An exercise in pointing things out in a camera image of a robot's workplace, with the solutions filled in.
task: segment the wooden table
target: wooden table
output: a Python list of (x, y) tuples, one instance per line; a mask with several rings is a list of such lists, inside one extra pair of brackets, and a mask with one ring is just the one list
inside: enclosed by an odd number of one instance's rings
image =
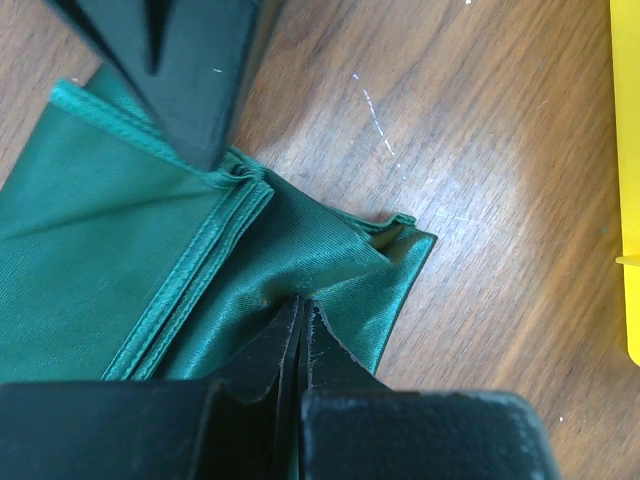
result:
[[(0, 0), (0, 56), (4, 179), (54, 80), (97, 61), (24, 0)], [(439, 235), (383, 380), (514, 390), (566, 478), (640, 478), (607, 0), (289, 0), (236, 144)]]

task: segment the shiny fabric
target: shiny fabric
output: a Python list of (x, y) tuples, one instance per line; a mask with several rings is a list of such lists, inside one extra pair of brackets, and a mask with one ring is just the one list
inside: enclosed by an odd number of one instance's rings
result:
[(293, 293), (374, 371), (434, 241), (233, 148), (188, 167), (103, 67), (56, 85), (0, 191), (0, 381), (201, 377)]

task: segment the folded cloth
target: folded cloth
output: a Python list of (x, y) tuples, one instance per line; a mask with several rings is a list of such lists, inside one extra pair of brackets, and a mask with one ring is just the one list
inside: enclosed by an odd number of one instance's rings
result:
[(116, 76), (61, 81), (0, 191), (0, 381), (198, 378), (291, 294), (370, 371), (435, 237), (323, 206), (230, 148), (194, 170)]

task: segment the fabric fold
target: fabric fold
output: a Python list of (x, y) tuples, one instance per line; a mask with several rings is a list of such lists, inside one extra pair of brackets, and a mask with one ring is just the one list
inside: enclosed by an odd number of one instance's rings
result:
[(434, 242), (233, 148), (192, 169), (102, 67), (54, 88), (0, 191), (0, 381), (201, 377), (294, 293), (373, 371)]

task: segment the yellow plastic edge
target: yellow plastic edge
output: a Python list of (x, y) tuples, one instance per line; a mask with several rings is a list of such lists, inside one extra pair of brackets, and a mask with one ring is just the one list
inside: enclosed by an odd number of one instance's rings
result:
[(640, 1), (611, 0), (627, 342), (640, 365)]

